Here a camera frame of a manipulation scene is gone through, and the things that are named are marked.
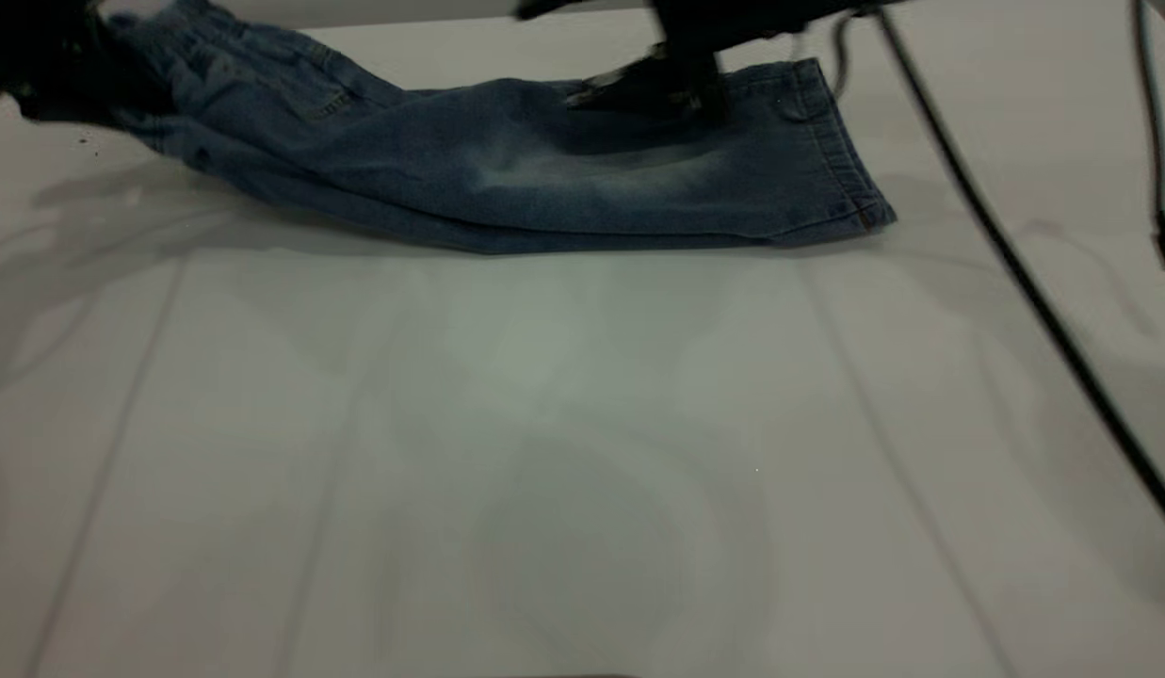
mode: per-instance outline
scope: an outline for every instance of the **white table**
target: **white table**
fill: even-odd
[[[1165,471],[1122,3],[901,17]],[[315,35],[453,86],[651,23]],[[853,41],[902,221],[800,253],[383,243],[1,105],[0,678],[1165,677],[1165,529]]]

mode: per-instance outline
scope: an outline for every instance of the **blue denim jeans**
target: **blue denim jeans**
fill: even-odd
[[[404,91],[206,0],[113,17],[177,115],[116,111],[151,149],[269,203],[476,253],[797,246],[895,220],[816,61],[728,77],[734,116],[570,111],[581,82]]]

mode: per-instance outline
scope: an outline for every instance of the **black cable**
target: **black cable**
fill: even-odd
[[[1146,0],[1130,0],[1130,26],[1134,28],[1134,56],[1138,64],[1138,82],[1143,90],[1143,107],[1148,112],[1148,139],[1151,143],[1151,214],[1156,224],[1156,246],[1165,267],[1165,150],[1163,108],[1156,90],[1151,65],[1151,38],[1148,35]]]
[[[938,141],[938,149],[942,162],[951,175],[955,177],[955,184],[960,190],[962,200],[970,207],[976,223],[988,239],[988,243],[991,245],[996,256],[1009,269],[1009,275],[1012,276],[1014,283],[1017,283],[1017,288],[1021,289],[1022,295],[1025,295],[1026,302],[1035,310],[1035,315],[1042,322],[1055,348],[1059,348],[1059,354],[1072,370],[1072,375],[1076,379],[1080,389],[1085,391],[1085,395],[1089,398],[1089,403],[1094,405],[1094,410],[1097,411],[1097,416],[1106,425],[1108,433],[1114,438],[1114,443],[1122,451],[1122,454],[1130,464],[1130,468],[1137,474],[1138,480],[1143,481],[1143,487],[1148,490],[1148,494],[1151,494],[1156,508],[1159,509],[1165,520],[1165,482],[1159,473],[1159,468],[1156,468],[1156,464],[1143,451],[1142,444],[1138,443],[1129,425],[1122,419],[1122,414],[1113,403],[1110,395],[1107,394],[1106,387],[1102,386],[1097,375],[1094,374],[1089,362],[1085,360],[1083,353],[1076,347],[1076,342],[1072,338],[1072,334],[1069,334],[1068,327],[1059,319],[1059,315],[1055,313],[1054,308],[1047,302],[1046,296],[1043,295],[1033,276],[1030,276],[1030,271],[1026,271],[1025,263],[1022,262],[1014,246],[1009,243],[1008,236],[1001,231],[1001,226],[993,214],[991,207],[983,199],[982,193],[976,188],[975,181],[970,177],[965,162],[962,162],[960,150],[958,150],[955,141],[946,128],[938,106],[932,101],[922,75],[917,72],[917,65],[913,64],[912,56],[909,55],[904,38],[897,33],[896,26],[892,24],[891,14],[883,7],[873,7],[871,13],[878,17],[880,27],[882,27],[888,43],[891,44],[892,55],[896,56],[897,64],[904,71],[904,77],[909,83],[909,89],[912,91],[913,99],[917,100],[931,133],[934,135],[935,141]]]

